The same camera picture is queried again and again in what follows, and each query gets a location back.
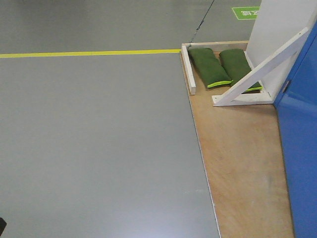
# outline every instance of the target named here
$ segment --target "white panel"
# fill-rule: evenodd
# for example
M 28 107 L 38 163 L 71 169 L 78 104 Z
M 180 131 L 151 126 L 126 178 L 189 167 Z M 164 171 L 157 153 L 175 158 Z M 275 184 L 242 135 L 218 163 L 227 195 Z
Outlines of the white panel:
M 246 50 L 254 66 L 259 65 L 304 27 L 311 28 L 316 15 L 316 0 L 262 0 Z M 262 79 L 265 89 L 273 99 L 296 57 L 292 56 Z
M 262 63 L 256 66 L 251 72 L 249 72 L 246 76 L 244 76 L 239 82 L 233 85 L 229 90 L 227 90 L 221 96 L 213 97 L 214 106 L 229 106 L 227 103 L 231 102 L 235 98 L 237 98 L 240 94 L 242 94 L 245 90 L 247 90 L 251 85 L 260 81 L 264 75 L 267 75 L 274 68 L 284 62 L 287 58 L 292 56 L 296 51 L 298 51 L 299 47 L 302 45 L 308 34 L 308 28 L 305 27 L 302 31 L 292 37 L 289 41 L 287 41 L 282 47 L 280 47 L 277 51 L 274 52 L 271 56 L 266 58 Z M 253 104 L 260 104 L 261 100 L 258 100 L 257 97 L 252 96 L 249 98 L 248 95 L 247 102 L 253 102 Z

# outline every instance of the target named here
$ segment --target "yellow floor line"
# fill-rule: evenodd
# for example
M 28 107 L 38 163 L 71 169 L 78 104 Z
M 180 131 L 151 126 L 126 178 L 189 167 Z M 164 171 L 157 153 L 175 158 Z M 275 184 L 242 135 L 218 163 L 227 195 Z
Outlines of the yellow floor line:
M 61 56 L 115 56 L 115 55 L 143 55 L 143 54 L 165 54 L 179 53 L 180 49 L 165 50 L 137 50 L 137 51 L 87 51 L 87 52 L 53 52 L 53 53 L 21 53 L 0 54 L 0 59 L 26 58 L 26 57 L 61 57 Z

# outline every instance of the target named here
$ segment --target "wire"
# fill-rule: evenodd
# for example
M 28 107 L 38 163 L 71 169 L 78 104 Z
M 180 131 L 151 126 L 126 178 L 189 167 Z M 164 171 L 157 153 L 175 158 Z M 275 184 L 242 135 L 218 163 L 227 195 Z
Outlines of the wire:
M 205 18 L 206 18 L 206 16 L 207 16 L 207 14 L 208 14 L 208 12 L 209 12 L 211 6 L 213 5 L 214 1 L 215 1 L 215 0 L 212 0 L 212 1 L 211 1 L 211 4 L 210 4 L 210 6 L 209 6 L 207 12 L 205 13 L 205 15 L 204 15 L 202 21 L 200 22 L 199 26 L 198 26 L 197 29 L 196 29 L 195 34 L 193 35 L 193 38 L 191 39 L 191 41 L 190 41 L 190 43 L 189 43 L 189 47 L 192 46 L 192 42 L 193 42 L 194 38 L 196 37 L 197 32 L 199 31 L 199 29 L 200 29 L 200 27 L 202 26 L 203 22 L 205 21 Z

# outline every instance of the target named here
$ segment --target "green sandbag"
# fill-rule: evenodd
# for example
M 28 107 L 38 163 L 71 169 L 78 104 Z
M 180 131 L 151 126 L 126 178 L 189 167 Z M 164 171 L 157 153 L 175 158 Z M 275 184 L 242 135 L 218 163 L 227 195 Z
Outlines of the green sandbag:
M 214 56 L 212 49 L 190 49 L 189 56 L 207 88 L 226 85 L 232 82 L 219 60 Z
M 246 76 L 250 71 L 246 56 L 241 49 L 225 50 L 220 53 L 222 66 L 232 79 L 231 86 L 235 85 L 241 78 Z M 255 83 L 245 92 L 261 90 L 262 86 L 259 82 Z

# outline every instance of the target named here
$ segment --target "blue panel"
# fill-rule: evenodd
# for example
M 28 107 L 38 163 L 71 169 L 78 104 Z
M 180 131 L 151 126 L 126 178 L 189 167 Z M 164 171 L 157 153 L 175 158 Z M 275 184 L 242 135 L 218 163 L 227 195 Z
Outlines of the blue panel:
M 277 106 L 296 238 L 317 237 L 317 25 Z

